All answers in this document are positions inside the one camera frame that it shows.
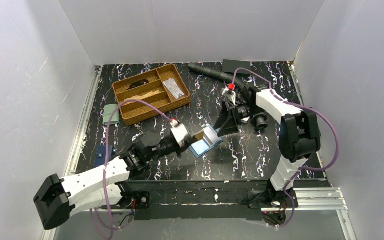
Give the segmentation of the light blue card holder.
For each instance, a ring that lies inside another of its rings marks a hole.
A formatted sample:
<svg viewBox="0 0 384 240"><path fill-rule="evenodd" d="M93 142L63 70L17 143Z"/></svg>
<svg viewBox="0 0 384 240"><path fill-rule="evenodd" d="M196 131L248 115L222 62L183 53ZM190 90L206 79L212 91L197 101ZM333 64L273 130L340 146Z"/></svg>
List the light blue card holder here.
<svg viewBox="0 0 384 240"><path fill-rule="evenodd" d="M212 125L208 125L207 127L205 127L202 132L203 138L193 143L189 147L189 150L197 159L202 157L224 141L224 138L218 136L218 130L214 129Z"/></svg>

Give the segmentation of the silver VIP credit card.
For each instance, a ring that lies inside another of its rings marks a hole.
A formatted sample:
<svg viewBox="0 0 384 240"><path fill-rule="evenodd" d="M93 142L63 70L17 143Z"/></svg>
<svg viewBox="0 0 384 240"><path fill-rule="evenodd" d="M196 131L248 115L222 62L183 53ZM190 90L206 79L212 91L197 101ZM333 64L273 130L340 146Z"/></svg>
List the silver VIP credit card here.
<svg viewBox="0 0 384 240"><path fill-rule="evenodd" d="M185 95L185 93L180 89L180 87L178 87L178 89L168 89L168 90L176 100Z"/></svg>

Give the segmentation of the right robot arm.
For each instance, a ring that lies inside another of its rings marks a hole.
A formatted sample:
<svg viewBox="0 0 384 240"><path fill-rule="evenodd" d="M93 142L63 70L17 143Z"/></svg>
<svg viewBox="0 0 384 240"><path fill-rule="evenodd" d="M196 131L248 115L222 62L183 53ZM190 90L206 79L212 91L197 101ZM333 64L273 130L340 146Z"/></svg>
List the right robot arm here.
<svg viewBox="0 0 384 240"><path fill-rule="evenodd" d="M265 191L267 197L275 198L293 188L300 168L320 149L317 115L291 105L272 89L257 91L256 88L250 88L251 99L237 105L233 88L233 84L230 84L221 92L227 102L222 104L214 129L219 137L223 137L238 133L244 118L252 119L259 130L266 128L268 115L278 122L281 157Z"/></svg>

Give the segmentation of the orange VIP credit card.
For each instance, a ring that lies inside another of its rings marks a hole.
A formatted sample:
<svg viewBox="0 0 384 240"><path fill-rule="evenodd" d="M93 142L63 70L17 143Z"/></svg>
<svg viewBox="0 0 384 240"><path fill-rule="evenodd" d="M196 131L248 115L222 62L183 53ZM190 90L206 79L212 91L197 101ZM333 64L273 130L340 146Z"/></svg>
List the orange VIP credit card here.
<svg viewBox="0 0 384 240"><path fill-rule="evenodd" d="M194 135L194 138L195 138L197 141L201 141L201 140L204 138L204 135L205 135L205 132L204 132L204 130L202 130L202 131L196 133L196 134Z"/></svg>

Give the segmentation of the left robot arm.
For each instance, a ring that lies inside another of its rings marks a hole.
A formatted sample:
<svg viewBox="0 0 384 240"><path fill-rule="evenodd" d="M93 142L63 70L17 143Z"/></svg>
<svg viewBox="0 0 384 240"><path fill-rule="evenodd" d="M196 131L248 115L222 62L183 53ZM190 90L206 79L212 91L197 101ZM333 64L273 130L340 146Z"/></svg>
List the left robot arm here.
<svg viewBox="0 0 384 240"><path fill-rule="evenodd" d="M55 229L70 217L104 206L107 202L113 206L120 204L128 196L122 192L123 182L147 171L152 161L172 153L180 156L192 144L202 140L203 135L203 132L187 134L178 141L172 133L161 138L158 133L150 131L127 151L112 156L106 166L66 177L48 176L33 198L43 228Z"/></svg>

